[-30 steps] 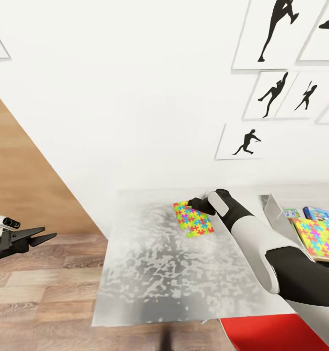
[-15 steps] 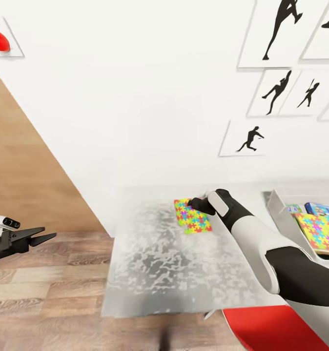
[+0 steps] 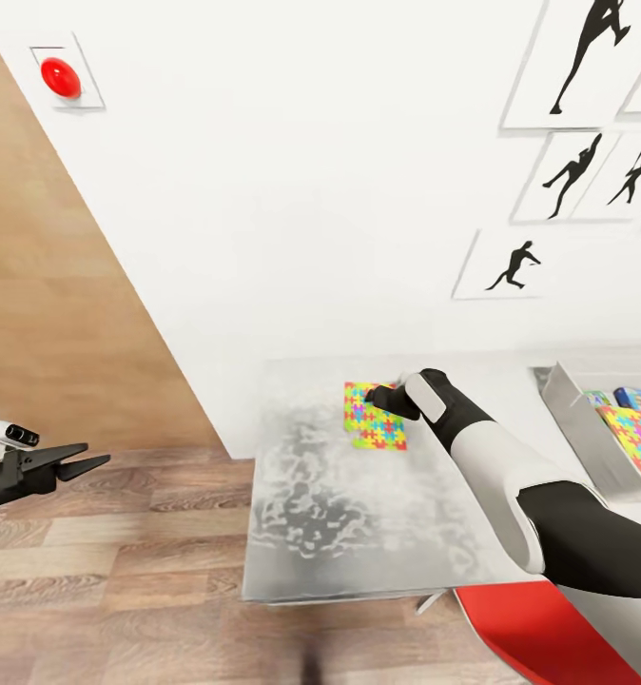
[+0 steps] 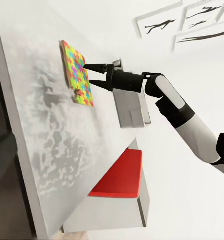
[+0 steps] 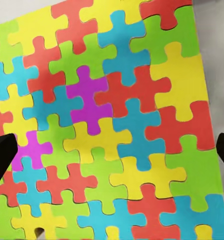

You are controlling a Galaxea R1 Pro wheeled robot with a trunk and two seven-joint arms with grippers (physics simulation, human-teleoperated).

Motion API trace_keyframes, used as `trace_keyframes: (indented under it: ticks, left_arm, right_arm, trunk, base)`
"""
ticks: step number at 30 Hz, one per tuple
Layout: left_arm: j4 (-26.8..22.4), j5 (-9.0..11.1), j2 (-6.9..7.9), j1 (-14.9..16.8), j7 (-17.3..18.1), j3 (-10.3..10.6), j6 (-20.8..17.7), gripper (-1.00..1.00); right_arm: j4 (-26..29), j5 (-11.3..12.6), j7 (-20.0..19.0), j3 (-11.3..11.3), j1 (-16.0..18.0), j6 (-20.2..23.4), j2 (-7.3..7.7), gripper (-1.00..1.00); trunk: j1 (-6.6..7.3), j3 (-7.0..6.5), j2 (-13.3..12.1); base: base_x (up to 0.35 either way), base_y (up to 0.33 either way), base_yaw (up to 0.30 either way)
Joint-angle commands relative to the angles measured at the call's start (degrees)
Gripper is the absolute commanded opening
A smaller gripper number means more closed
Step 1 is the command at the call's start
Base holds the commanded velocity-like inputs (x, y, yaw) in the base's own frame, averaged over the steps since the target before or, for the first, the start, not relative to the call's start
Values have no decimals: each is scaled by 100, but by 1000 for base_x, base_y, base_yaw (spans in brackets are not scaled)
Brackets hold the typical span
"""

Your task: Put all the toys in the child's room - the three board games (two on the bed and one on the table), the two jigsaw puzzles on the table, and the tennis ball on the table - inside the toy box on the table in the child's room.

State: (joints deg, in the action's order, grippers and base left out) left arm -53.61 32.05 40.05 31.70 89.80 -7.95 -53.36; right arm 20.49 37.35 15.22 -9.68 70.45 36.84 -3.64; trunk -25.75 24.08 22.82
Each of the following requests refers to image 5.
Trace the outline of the jigsaw puzzle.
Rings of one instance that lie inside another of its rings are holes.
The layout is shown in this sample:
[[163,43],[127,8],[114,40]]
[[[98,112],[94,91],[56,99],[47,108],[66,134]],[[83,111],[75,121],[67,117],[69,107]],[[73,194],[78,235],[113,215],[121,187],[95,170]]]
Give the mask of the jigsaw puzzle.
[[192,0],[64,0],[0,24],[0,240],[224,240]]

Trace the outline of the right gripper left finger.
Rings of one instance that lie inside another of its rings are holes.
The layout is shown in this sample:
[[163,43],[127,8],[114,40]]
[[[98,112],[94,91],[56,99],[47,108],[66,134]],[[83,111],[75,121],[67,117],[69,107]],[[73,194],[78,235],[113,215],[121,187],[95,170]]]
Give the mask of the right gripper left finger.
[[18,145],[13,133],[0,136],[0,180],[18,152]]

